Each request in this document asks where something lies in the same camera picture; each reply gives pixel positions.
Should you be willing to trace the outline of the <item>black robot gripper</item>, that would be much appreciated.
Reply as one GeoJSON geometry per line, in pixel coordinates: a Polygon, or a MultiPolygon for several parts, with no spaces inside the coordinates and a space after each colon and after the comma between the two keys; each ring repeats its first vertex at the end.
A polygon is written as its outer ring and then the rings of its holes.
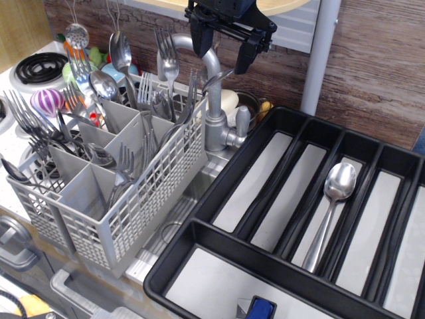
{"type": "Polygon", "coordinates": [[[203,58],[212,47],[213,33],[241,41],[234,73],[245,74],[258,53],[267,52],[277,25],[255,1],[189,1],[185,16],[191,27],[195,54],[203,58]]]}

